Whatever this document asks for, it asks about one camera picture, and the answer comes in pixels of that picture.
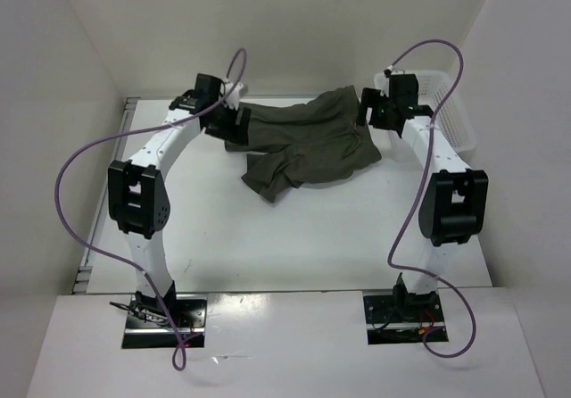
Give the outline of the olive green shorts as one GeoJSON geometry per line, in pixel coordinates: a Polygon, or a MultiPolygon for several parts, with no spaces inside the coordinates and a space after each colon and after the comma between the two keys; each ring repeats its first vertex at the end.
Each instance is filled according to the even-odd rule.
{"type": "Polygon", "coordinates": [[[368,128],[357,124],[359,107],[353,86],[288,107],[243,103],[251,113],[248,143],[225,149],[246,154],[242,181],[274,203],[289,188],[348,179],[382,159],[368,128]]]}

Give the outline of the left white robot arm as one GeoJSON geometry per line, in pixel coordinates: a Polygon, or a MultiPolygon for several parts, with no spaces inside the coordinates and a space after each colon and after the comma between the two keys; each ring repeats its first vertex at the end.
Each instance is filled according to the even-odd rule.
{"type": "Polygon", "coordinates": [[[165,327],[178,315],[162,235],[171,211],[166,177],[201,133],[235,144],[246,141],[249,115],[239,111],[245,91],[241,82],[198,75],[194,88],[170,103],[159,130],[144,146],[108,168],[109,215],[124,234],[137,266],[135,297],[128,309],[140,319],[165,327]]]}

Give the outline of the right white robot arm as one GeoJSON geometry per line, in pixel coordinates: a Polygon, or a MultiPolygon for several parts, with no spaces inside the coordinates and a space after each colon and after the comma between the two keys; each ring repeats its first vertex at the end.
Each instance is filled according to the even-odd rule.
{"type": "Polygon", "coordinates": [[[488,176],[459,156],[440,117],[455,87],[442,73],[389,68],[361,93],[358,124],[394,134],[422,166],[402,228],[416,221],[425,247],[414,264],[398,268],[391,307],[401,320],[414,319],[434,303],[451,258],[484,224],[488,176]]]}

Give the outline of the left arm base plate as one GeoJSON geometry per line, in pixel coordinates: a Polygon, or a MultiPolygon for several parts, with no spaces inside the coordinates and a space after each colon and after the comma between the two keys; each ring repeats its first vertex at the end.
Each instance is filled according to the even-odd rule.
{"type": "MultiPolygon", "coordinates": [[[[177,338],[163,313],[138,309],[136,298],[129,305],[115,303],[127,313],[121,348],[125,350],[174,349],[177,338]]],[[[185,342],[185,348],[203,348],[205,344],[207,300],[204,296],[181,295],[171,314],[185,342]]]]}

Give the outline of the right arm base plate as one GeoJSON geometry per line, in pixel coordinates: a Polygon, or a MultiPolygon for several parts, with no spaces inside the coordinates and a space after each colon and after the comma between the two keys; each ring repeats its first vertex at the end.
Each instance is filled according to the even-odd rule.
{"type": "Polygon", "coordinates": [[[448,342],[443,309],[438,294],[422,303],[396,306],[392,293],[384,290],[362,296],[369,345],[448,342]]]}

